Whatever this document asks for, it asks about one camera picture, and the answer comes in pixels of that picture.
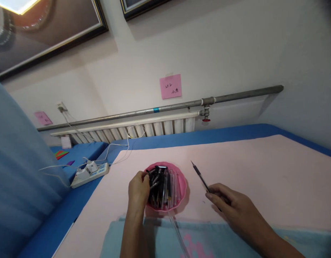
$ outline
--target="framed picture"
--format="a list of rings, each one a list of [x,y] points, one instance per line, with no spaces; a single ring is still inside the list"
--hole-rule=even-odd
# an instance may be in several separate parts
[[[131,20],[170,0],[120,0],[125,20]]]
[[[0,0],[0,81],[106,31],[99,0]]]

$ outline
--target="white cable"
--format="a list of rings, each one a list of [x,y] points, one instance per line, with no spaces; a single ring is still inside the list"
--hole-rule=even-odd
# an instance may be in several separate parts
[[[88,137],[89,139],[91,139],[91,140],[93,140],[93,141],[95,141],[95,142],[97,142],[97,140],[95,140],[94,138],[91,138],[90,136],[88,136],[88,135],[85,135],[84,133],[81,133],[80,131],[78,131],[75,127],[73,127],[72,125],[70,125],[70,123],[69,123],[69,121],[68,121],[68,119],[66,118],[66,116],[63,114],[63,112],[62,112],[62,115],[63,115],[63,117],[65,118],[65,121],[66,121],[66,123],[68,124],[68,126],[70,126],[72,129],[74,129],[76,132],[78,132],[78,133],[80,133],[80,134],[82,134],[84,137]]]
[[[45,172],[43,172],[43,174],[48,175],[48,176],[55,176],[55,177],[58,177],[59,180],[62,182],[63,185],[65,185],[67,188],[70,187],[70,186],[66,185],[66,184],[63,182],[62,178],[61,178],[60,176],[58,176],[58,175],[48,174],[48,173],[45,173]]]
[[[132,137],[130,136],[130,130],[131,130],[132,127],[136,127],[136,126],[137,126],[137,125],[133,125],[133,126],[131,126],[131,127],[129,128],[129,130],[127,131],[127,145],[125,145],[125,144],[115,144],[115,143],[111,143],[111,144],[108,146],[108,148],[107,148],[106,157],[105,157],[104,159],[100,159],[100,160],[96,160],[96,161],[103,161],[103,160],[106,160],[106,159],[107,159],[107,157],[108,157],[108,150],[109,150],[109,147],[110,147],[111,145],[128,146],[125,155],[121,158],[121,159],[123,159],[123,158],[126,156],[128,150],[130,149],[129,138],[130,138],[130,139],[139,139],[139,138],[142,138],[142,137],[145,135],[145,133],[146,133],[146,130],[145,130],[145,128],[143,127],[143,129],[144,129],[144,133],[143,133],[143,135],[142,135],[141,137],[132,138]],[[108,165],[114,165],[114,164],[117,164],[117,163],[120,163],[120,162],[121,162],[121,161],[119,161],[119,162],[115,162],[115,163],[112,163],[112,164],[108,164]]]
[[[55,166],[48,166],[48,167],[41,168],[41,169],[39,169],[39,171],[47,169],[47,168],[51,168],[51,167],[75,167],[75,166],[72,166],[72,165],[55,165]]]
[[[120,159],[120,161],[115,162],[115,163],[112,163],[112,164],[109,164],[109,165],[118,164],[118,163],[124,161],[123,158],[125,158],[126,154],[128,153],[128,151],[129,151],[129,149],[130,149],[130,143],[129,143],[129,138],[131,138],[131,137],[129,137],[129,135],[130,135],[130,130],[131,130],[132,127],[135,127],[135,126],[137,126],[137,125],[131,126],[131,127],[129,128],[129,130],[127,131],[127,145],[128,145],[128,148],[127,148],[127,150],[126,150],[126,152],[125,152],[125,155]],[[131,139],[142,138],[142,137],[145,135],[145,133],[146,133],[146,130],[145,130],[145,128],[144,128],[144,133],[143,133],[143,135],[142,135],[141,137],[136,137],[136,138],[131,138]]]
[[[64,111],[65,115],[68,117],[69,120],[73,120],[73,121],[77,121],[76,118],[74,118],[70,112],[67,110],[67,111]]]
[[[52,167],[75,167],[75,168],[76,168],[76,171],[77,171],[77,169],[78,169],[80,166],[75,167],[75,166],[72,166],[72,165],[55,165],[55,166],[48,166],[48,167],[41,168],[41,169],[39,169],[38,171],[41,171],[41,170],[44,170],[44,169],[48,169],[48,168],[52,168]],[[67,186],[67,185],[63,182],[62,178],[61,178],[60,176],[58,176],[58,175],[48,174],[48,173],[45,173],[45,172],[43,172],[43,174],[48,175],[48,176],[58,177],[58,178],[60,179],[60,181],[62,182],[63,185],[65,185],[66,187],[70,187],[70,186]]]

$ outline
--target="white radiator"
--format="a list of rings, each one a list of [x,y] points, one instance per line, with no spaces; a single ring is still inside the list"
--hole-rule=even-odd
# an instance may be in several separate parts
[[[78,131],[84,133],[84,135],[71,129],[68,131],[52,133],[51,136],[69,134],[77,143],[93,142],[92,139],[85,136],[87,134],[97,142],[111,143],[115,140],[127,139],[128,130],[134,125],[135,127],[130,129],[130,136],[132,138],[141,137],[144,133],[144,128],[145,134],[143,137],[187,133],[194,131],[195,118],[198,116],[199,112],[188,112],[78,129]]]

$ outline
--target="cord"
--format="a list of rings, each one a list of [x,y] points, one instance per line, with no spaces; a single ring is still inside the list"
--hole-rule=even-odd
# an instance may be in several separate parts
[[[66,184],[63,182],[62,178],[61,178],[60,176],[58,176],[58,175],[48,174],[48,173],[45,173],[45,172],[43,172],[43,174],[48,175],[48,176],[55,176],[55,177],[58,177],[59,180],[62,182],[63,185],[65,185],[67,188],[71,187],[71,185],[70,185],[70,186],[66,185]]]
[[[94,138],[91,138],[90,136],[88,136],[88,135],[85,135],[84,133],[81,133],[80,131],[78,131],[75,127],[73,127],[72,125],[70,125],[70,123],[69,123],[69,121],[68,121],[68,119],[66,118],[66,116],[64,115],[64,113],[63,113],[62,111],[61,111],[61,113],[62,113],[62,115],[63,115],[63,117],[65,118],[65,121],[66,121],[66,123],[68,124],[68,126],[70,126],[72,129],[74,129],[76,132],[78,132],[78,133],[80,133],[80,134],[82,134],[84,137],[88,137],[89,139],[92,139],[93,141],[95,141],[95,142],[97,142],[97,140],[95,140]]]
[[[75,167],[75,166],[72,166],[72,165],[54,165],[54,166],[48,166],[48,167],[41,168],[41,169],[39,169],[38,171],[41,171],[41,170],[44,170],[44,169],[48,169],[48,168],[52,168],[52,167],[75,167],[75,168],[76,168],[76,171],[77,171],[77,169],[78,169],[80,166]],[[48,173],[45,173],[45,172],[43,172],[43,174],[48,175],[48,176],[58,177],[59,180],[62,182],[63,185],[65,185],[65,186],[68,187],[68,188],[70,187],[70,186],[66,185],[66,184],[64,183],[64,181],[62,180],[62,178],[61,178],[60,176],[58,176],[58,175],[48,174]]]
[[[96,160],[96,161],[103,161],[103,160],[106,160],[106,159],[107,159],[107,157],[108,157],[108,150],[109,150],[109,147],[110,147],[111,145],[128,146],[128,148],[127,148],[127,150],[126,150],[126,153],[127,153],[128,150],[130,149],[129,138],[130,138],[130,139],[139,139],[139,138],[142,138],[142,137],[145,135],[145,133],[146,133],[146,130],[145,130],[145,128],[143,127],[143,129],[144,129],[144,133],[143,133],[143,135],[142,135],[141,137],[132,138],[132,137],[130,136],[130,130],[131,130],[132,127],[136,127],[136,126],[137,126],[137,125],[133,125],[133,126],[131,126],[131,127],[129,128],[129,130],[127,131],[127,145],[125,145],[125,144],[115,144],[115,143],[111,143],[111,144],[108,146],[108,148],[107,148],[106,157],[105,157],[104,159],[100,159],[100,160]],[[121,162],[121,161],[119,161],[119,162],[115,162],[115,163],[112,163],[112,164],[108,164],[108,165],[114,165],[114,164],[117,164],[117,163],[120,163],[120,162]]]
[[[133,125],[133,126],[131,126],[131,127],[129,128],[129,130],[127,131],[127,145],[126,145],[126,144],[115,144],[115,143],[111,143],[111,144],[108,146],[108,148],[107,148],[106,157],[105,157],[104,159],[95,160],[95,161],[97,162],[97,161],[103,161],[103,160],[106,160],[107,157],[108,157],[109,147],[110,147],[111,145],[128,146],[128,148],[127,148],[127,150],[126,150],[125,155],[120,159],[120,161],[115,162],[115,163],[112,163],[112,164],[108,164],[108,165],[114,165],[114,164],[117,164],[117,163],[120,163],[120,162],[124,161],[124,160],[122,160],[122,159],[125,158],[125,156],[126,156],[128,150],[130,149],[129,138],[130,138],[130,139],[138,139],[138,138],[143,137],[143,136],[145,135],[145,133],[146,133],[146,130],[145,130],[145,128],[143,127],[143,129],[144,129],[144,133],[143,133],[143,135],[142,135],[141,137],[132,138],[132,137],[130,136],[130,130],[131,130],[132,127],[136,127],[136,126],[137,126],[137,125]],[[85,163],[83,163],[82,165],[79,165],[78,167],[75,167],[75,166],[72,166],[72,165],[54,165],[54,166],[48,166],[48,167],[41,168],[41,169],[39,169],[39,171],[41,171],[41,170],[45,170],[45,169],[48,169],[48,168],[52,168],[52,167],[75,167],[75,168],[76,168],[76,171],[77,171],[77,169],[78,169],[79,167],[81,167],[81,166],[83,166],[83,165],[86,165],[86,164],[88,163],[88,161],[90,161],[90,160],[89,160],[88,158],[86,158],[86,157],[83,157],[83,159],[86,159],[87,161],[86,161]],[[43,172],[43,173],[44,173],[45,175],[48,175],[48,176],[55,176],[55,177],[58,177],[58,178],[60,179],[60,181],[62,182],[63,185],[65,185],[66,187],[70,187],[70,186],[67,186],[67,185],[63,182],[63,180],[62,180],[62,178],[61,178],[60,176],[58,176],[58,175],[53,175],[53,174],[48,174],[48,173],[45,173],[45,172]]]

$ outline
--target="purple paper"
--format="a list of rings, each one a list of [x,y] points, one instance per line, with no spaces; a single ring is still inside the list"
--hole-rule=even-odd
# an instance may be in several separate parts
[[[67,163],[67,165],[71,166],[74,162],[75,162],[75,161],[69,161],[69,162]]]

